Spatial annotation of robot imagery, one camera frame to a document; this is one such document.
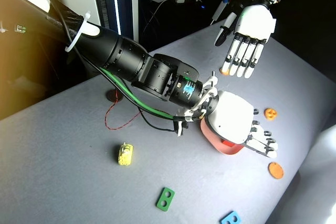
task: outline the table surface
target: table surface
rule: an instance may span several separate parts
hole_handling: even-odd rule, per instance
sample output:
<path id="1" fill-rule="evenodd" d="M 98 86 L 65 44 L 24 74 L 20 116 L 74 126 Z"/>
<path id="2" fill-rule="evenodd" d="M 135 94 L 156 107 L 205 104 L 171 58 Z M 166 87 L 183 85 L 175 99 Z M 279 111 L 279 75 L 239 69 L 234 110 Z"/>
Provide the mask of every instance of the table surface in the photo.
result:
<path id="1" fill-rule="evenodd" d="M 232 210 L 243 223 L 264 223 L 307 155 L 336 103 L 336 85 L 291 51 L 270 39 L 250 79 L 219 75 L 232 36 L 213 46 L 219 25 L 182 38 L 156 52 L 195 66 L 200 79 L 211 70 L 218 89 L 233 92 L 278 117 L 256 118 L 279 143 L 268 159 L 243 148 L 219 153 L 194 123 L 175 133 L 150 128 L 141 117 L 109 131 L 104 115 L 112 88 L 102 76 L 42 101 L 0 122 L 0 223 L 219 223 Z M 144 102 L 174 113 L 177 109 L 139 91 Z M 137 108 L 126 99 L 109 124 L 128 121 Z M 162 127 L 171 122 L 148 115 Z M 132 164 L 119 166 L 123 143 L 134 146 Z M 276 180 L 268 164 L 285 171 Z M 170 208 L 156 208 L 163 187 L 175 191 Z"/>

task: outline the white zip tie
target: white zip tie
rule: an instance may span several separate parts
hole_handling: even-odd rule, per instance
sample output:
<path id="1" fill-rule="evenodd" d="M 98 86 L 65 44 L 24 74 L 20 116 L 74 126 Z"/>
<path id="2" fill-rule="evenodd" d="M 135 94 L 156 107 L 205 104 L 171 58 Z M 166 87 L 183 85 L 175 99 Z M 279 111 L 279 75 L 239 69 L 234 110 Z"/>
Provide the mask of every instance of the white zip tie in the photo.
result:
<path id="1" fill-rule="evenodd" d="M 75 38 L 73 39 L 73 41 L 71 42 L 69 47 L 65 47 L 65 52 L 70 52 L 72 50 L 72 48 L 75 46 L 75 44 L 77 43 L 77 40 L 79 39 L 79 37 L 82 34 L 82 30 L 84 25 L 86 24 L 86 22 L 88 21 L 88 19 L 91 17 L 90 11 L 88 11 L 87 13 L 85 13 L 85 17 L 84 17 L 84 21 L 82 23 L 82 25 L 80 26 Z"/>

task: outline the orange round piece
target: orange round piece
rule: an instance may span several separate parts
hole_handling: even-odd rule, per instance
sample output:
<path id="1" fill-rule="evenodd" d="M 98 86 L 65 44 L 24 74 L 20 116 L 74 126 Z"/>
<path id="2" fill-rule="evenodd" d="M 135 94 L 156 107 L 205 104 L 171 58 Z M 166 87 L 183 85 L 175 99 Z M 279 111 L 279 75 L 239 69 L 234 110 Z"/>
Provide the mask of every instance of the orange round piece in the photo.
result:
<path id="1" fill-rule="evenodd" d="M 277 117 L 278 112 L 274 109 L 268 108 L 268 109 L 265 109 L 264 115 L 266 119 L 273 121 Z"/>
<path id="2" fill-rule="evenodd" d="M 268 165 L 269 173 L 271 173 L 273 178 L 281 179 L 283 177 L 283 169 L 281 165 L 276 162 L 272 162 Z"/>
<path id="3" fill-rule="evenodd" d="M 221 74 L 228 76 L 229 75 L 229 70 L 227 70 L 226 72 L 223 72 L 222 69 L 219 70 Z"/>

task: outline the green plate with holes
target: green plate with holes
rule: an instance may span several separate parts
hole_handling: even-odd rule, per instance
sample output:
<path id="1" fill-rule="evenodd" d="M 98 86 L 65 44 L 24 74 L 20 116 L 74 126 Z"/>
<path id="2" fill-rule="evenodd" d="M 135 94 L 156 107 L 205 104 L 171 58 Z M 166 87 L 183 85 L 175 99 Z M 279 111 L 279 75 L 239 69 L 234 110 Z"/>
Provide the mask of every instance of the green plate with holes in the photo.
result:
<path id="1" fill-rule="evenodd" d="M 162 211 L 167 211 L 172 199 L 174 197 L 175 192 L 167 187 L 163 188 L 161 196 L 156 203 L 156 206 L 160 208 Z"/>

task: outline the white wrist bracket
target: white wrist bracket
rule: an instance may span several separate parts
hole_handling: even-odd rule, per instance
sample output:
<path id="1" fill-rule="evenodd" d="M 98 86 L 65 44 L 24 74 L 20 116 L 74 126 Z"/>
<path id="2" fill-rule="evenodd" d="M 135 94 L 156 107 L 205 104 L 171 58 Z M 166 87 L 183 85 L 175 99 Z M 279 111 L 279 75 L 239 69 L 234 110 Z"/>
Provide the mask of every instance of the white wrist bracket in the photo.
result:
<path id="1" fill-rule="evenodd" d="M 84 21 L 82 23 L 82 25 L 80 26 L 75 38 L 73 39 L 73 41 L 71 42 L 69 47 L 65 47 L 65 52 L 70 52 L 72 50 L 72 48 L 75 46 L 75 44 L 77 43 L 79 37 L 82 34 L 83 31 L 83 27 L 84 25 L 87 23 L 88 19 L 91 17 L 90 11 L 88 11 L 87 13 L 85 13 L 85 17 L 84 17 Z"/>

